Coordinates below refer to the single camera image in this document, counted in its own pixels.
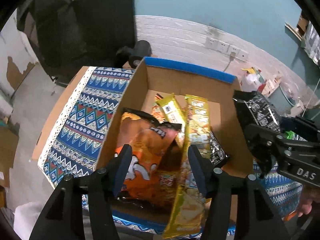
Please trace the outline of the person right hand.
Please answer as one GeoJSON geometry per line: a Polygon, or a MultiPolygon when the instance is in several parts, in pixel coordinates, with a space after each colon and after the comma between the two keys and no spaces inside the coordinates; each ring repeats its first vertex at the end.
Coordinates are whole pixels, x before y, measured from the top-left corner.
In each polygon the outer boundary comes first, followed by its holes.
{"type": "Polygon", "coordinates": [[[312,210],[312,203],[320,202],[320,190],[319,188],[303,186],[300,201],[297,208],[297,215],[301,217],[302,215],[308,215],[312,210]]]}

